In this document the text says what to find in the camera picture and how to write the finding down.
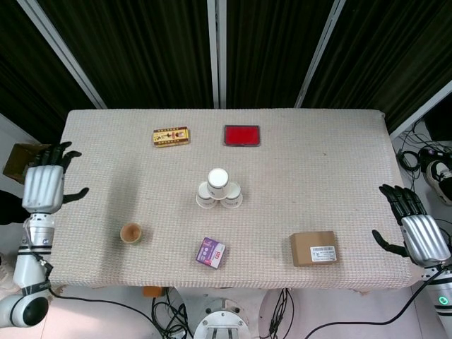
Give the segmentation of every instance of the orange object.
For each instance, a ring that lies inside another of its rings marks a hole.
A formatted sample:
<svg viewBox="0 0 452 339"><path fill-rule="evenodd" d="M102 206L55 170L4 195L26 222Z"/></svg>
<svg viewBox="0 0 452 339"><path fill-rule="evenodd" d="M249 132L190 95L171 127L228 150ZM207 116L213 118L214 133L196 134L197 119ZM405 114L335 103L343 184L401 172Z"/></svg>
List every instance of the orange object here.
<svg viewBox="0 0 452 339"><path fill-rule="evenodd" d="M157 298L163 296L164 287L145 286L143 287L143 296L149 298Z"/></svg>

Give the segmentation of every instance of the brown cup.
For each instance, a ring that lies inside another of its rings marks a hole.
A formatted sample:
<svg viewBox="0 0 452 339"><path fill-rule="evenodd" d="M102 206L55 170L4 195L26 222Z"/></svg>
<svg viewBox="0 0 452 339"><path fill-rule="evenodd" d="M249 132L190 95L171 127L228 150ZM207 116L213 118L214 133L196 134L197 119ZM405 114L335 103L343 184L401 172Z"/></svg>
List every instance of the brown cup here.
<svg viewBox="0 0 452 339"><path fill-rule="evenodd" d="M137 244L140 242L141 237L143 236L143 231L141 231L139 224L129 222L121 228L119 236L121 237L121 240L126 244Z"/></svg>

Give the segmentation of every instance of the green light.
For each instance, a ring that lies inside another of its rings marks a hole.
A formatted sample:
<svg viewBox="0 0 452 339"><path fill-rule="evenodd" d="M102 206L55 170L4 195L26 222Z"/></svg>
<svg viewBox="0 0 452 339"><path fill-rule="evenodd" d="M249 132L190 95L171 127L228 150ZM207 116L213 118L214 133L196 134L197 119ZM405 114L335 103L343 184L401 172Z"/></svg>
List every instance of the green light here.
<svg viewBox="0 0 452 339"><path fill-rule="evenodd" d="M440 297L440 298L438 298L438 301L442 305L447 305L449 303L449 301L447 300L446 297Z"/></svg>

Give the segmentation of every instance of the stacked paper cups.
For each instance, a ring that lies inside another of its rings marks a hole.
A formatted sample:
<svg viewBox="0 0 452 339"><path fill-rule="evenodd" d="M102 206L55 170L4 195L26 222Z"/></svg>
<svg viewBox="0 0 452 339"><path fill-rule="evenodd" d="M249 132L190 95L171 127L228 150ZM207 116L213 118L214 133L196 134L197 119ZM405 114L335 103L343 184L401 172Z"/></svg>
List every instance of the stacked paper cups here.
<svg viewBox="0 0 452 339"><path fill-rule="evenodd" d="M226 208L237 208L242 204L243 195L237 182L230 182L223 168L209 172L206 182L201 182L196 194L196 202L202 208L212 208L220 201Z"/></svg>

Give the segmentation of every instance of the barcode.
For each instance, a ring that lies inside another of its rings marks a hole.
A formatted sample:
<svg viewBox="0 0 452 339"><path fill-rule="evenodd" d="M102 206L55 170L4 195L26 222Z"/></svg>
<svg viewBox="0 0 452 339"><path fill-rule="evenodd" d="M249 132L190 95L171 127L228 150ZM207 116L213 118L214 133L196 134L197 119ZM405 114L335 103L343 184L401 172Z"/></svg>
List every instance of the barcode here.
<svg viewBox="0 0 452 339"><path fill-rule="evenodd" d="M313 247L312 251L334 251L334 246L327 247Z"/></svg>

